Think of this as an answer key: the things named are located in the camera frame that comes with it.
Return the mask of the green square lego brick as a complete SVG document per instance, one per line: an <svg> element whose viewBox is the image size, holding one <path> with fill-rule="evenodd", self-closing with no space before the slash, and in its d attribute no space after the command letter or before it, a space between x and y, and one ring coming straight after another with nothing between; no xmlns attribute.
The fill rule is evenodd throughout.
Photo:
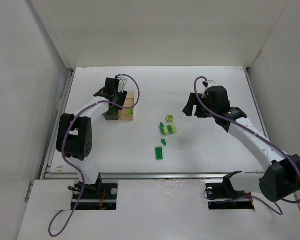
<svg viewBox="0 0 300 240"><path fill-rule="evenodd" d="M118 110L115 108L111 108L108 110L107 114L111 116L116 116L118 114Z"/></svg>

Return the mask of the pale yellow lego brick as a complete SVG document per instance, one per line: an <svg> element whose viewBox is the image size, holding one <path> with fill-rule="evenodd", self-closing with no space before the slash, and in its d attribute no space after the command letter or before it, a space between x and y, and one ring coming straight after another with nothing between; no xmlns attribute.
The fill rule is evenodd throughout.
<svg viewBox="0 0 300 240"><path fill-rule="evenodd" d="M129 108L126 110L126 115L127 116L133 116L134 115L134 109L133 108Z"/></svg>

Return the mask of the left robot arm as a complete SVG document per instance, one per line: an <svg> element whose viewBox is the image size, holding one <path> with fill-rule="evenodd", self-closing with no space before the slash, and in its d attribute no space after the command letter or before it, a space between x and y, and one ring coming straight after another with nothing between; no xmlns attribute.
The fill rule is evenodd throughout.
<svg viewBox="0 0 300 240"><path fill-rule="evenodd" d="M122 109L128 94L125 91L127 81L122 76L106 78L105 86L84 107L60 117L56 150L80 175L80 191L101 192L102 179L90 156L93 148L93 123L110 109Z"/></svg>

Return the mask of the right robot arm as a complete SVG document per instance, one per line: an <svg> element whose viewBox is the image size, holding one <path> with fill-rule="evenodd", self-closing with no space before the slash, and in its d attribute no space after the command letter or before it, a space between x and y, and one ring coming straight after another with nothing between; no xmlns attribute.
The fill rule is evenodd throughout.
<svg viewBox="0 0 300 240"><path fill-rule="evenodd" d="M287 154L258 131L243 110L231 106L223 86L207 86L202 94L190 93L182 112L187 117L213 118L257 159L264 170L261 177L239 170L232 172L222 183L225 189L221 198L231 198L232 193L239 191L258 192L276 203L288 202L288 196L300 192L300 156ZM300 203L300 198L293 203Z"/></svg>

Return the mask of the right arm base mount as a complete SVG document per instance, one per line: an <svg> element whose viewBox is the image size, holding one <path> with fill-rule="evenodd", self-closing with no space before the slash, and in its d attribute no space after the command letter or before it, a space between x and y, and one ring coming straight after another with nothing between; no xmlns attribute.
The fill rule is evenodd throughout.
<svg viewBox="0 0 300 240"><path fill-rule="evenodd" d="M209 210L254 210L254 202L250 193L235 190L231 178L241 171L225 175L219 180L207 180L203 196L208 200Z"/></svg>

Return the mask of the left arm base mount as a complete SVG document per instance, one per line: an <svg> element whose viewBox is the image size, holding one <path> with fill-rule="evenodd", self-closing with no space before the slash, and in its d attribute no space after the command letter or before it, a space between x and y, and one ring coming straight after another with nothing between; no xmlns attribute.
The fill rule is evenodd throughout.
<svg viewBox="0 0 300 240"><path fill-rule="evenodd" d="M101 192L84 190L76 210L114 211L117 209L118 184L103 183Z"/></svg>

